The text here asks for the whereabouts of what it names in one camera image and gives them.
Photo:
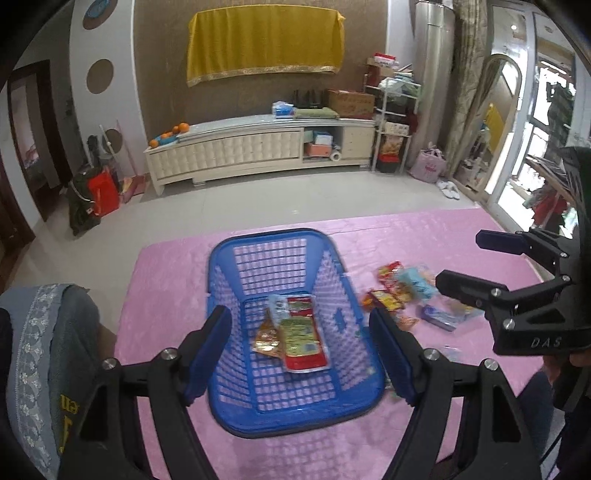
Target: pink bag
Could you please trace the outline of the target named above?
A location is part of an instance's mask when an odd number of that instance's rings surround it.
[[[417,180],[435,183],[439,175],[445,170],[445,158],[438,148],[421,150],[417,161],[410,169],[410,174]]]

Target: brown wallpaper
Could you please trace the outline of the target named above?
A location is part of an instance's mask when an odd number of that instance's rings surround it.
[[[187,87],[188,24],[198,11],[233,5],[296,4],[334,8],[345,18],[345,60],[334,74],[273,73]],[[271,111],[296,89],[362,87],[365,60],[386,45],[387,0],[142,0],[135,3],[135,66],[146,133]]]

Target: blue gripper pad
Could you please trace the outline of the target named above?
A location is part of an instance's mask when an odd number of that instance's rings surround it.
[[[217,361],[230,338],[232,331],[232,313],[223,306],[217,306],[209,316],[203,328],[191,346],[196,352],[189,366],[189,381],[183,397],[187,405],[201,397],[207,388],[207,382],[216,368]]]
[[[492,230],[480,230],[476,234],[476,244],[484,250],[494,250],[513,255],[521,255],[530,249],[522,235]]]
[[[415,372],[413,363],[420,363],[421,346],[411,333],[401,331],[387,310],[381,308],[373,309],[369,315],[369,333],[394,390],[409,405],[415,406],[419,394],[414,378],[419,372]]]

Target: blue package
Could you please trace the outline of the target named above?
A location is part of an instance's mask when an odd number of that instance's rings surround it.
[[[432,305],[425,305],[421,309],[421,318],[423,320],[432,323],[433,325],[438,326],[448,332],[453,332],[457,326],[465,321],[465,317],[456,317],[454,315],[450,315],[443,310],[439,310]]]
[[[396,273],[396,280],[407,285],[418,300],[431,300],[439,295],[439,291],[415,267],[401,269]]]

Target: round wall decoration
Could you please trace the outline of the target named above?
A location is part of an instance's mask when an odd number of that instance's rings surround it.
[[[95,0],[91,3],[82,19],[82,26],[87,30],[100,27],[111,16],[117,6],[117,0]]]
[[[109,128],[105,132],[105,135],[109,139],[109,142],[111,142],[111,148],[113,149],[113,151],[115,153],[119,153],[119,150],[121,150],[121,147],[123,146],[123,136],[119,133],[118,130],[115,130],[114,128]],[[111,153],[111,151],[109,150],[109,147],[107,146],[107,142],[105,140],[105,137],[103,137],[101,135],[101,138],[102,138],[103,150],[105,150],[107,153]]]
[[[113,80],[113,64],[110,60],[100,59],[94,62],[86,74],[86,87],[90,93],[104,92]]]

